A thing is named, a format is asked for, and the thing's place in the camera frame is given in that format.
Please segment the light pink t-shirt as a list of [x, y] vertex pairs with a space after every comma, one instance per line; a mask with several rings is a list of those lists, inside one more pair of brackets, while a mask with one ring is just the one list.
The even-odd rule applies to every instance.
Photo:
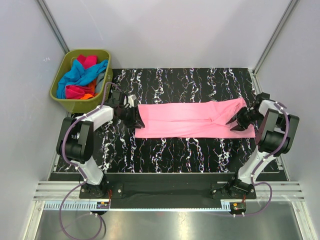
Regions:
[[242, 107], [243, 98], [225, 101], [192, 103], [140, 104], [139, 114], [145, 125], [135, 130], [137, 139], [157, 138], [255, 138], [255, 129], [250, 125], [244, 131], [231, 128], [236, 123], [227, 124]]

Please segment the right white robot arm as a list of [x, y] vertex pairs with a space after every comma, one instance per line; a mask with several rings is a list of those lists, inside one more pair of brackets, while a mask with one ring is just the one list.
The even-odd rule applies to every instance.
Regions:
[[221, 192], [232, 199], [253, 197], [255, 180], [265, 167], [277, 157], [289, 152], [300, 118], [289, 114], [286, 106], [270, 99], [268, 93], [259, 93], [249, 107], [242, 107], [228, 122], [236, 125], [232, 131], [245, 131], [249, 125], [261, 121], [255, 136], [255, 149], [248, 161], [223, 186]]

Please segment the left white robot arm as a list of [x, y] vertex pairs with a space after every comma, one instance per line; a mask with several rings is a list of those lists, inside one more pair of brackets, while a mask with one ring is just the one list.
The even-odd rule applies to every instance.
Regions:
[[93, 157], [94, 132], [115, 119], [121, 120], [127, 128], [145, 127], [134, 94], [115, 90], [105, 104], [78, 117], [65, 117], [56, 145], [57, 154], [82, 176], [81, 189], [96, 198], [103, 198], [110, 191], [106, 176]]

